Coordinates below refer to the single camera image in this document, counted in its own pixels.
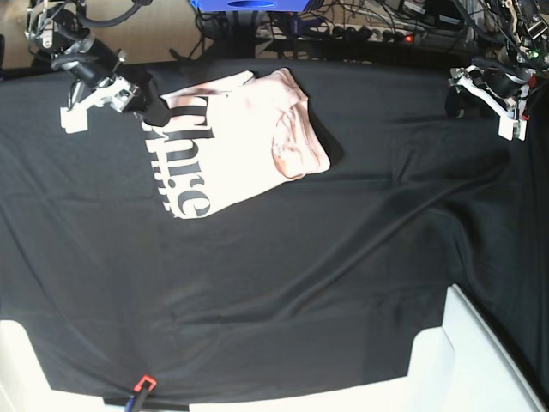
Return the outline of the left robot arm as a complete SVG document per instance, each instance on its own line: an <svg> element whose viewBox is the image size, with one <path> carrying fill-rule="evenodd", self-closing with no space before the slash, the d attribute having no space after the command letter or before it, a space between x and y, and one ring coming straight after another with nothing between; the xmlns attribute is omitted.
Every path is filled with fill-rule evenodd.
<svg viewBox="0 0 549 412"><path fill-rule="evenodd" d="M495 27L480 27L458 1L454 2L467 25L488 45L500 50L472 58L468 67L450 70L445 111L461 118L475 100L498 117L498 134L523 141L530 115L548 89L548 21L537 1L481 1Z"/></svg>

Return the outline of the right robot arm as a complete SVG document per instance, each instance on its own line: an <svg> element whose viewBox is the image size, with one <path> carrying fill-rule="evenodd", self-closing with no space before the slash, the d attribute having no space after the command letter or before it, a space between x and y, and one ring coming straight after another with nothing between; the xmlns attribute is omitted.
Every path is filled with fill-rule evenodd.
<svg viewBox="0 0 549 412"><path fill-rule="evenodd" d="M54 71L69 72L75 81L68 102L60 108L60 124L68 134L88 130L88 111L108 106L118 113L130 112L144 124L167 125L171 110L158 93L151 74L124 65L127 54L114 51L98 39L94 28L115 27L133 16L149 1L134 1L110 20L87 16L85 1L31 1L27 7L25 37Z"/></svg>

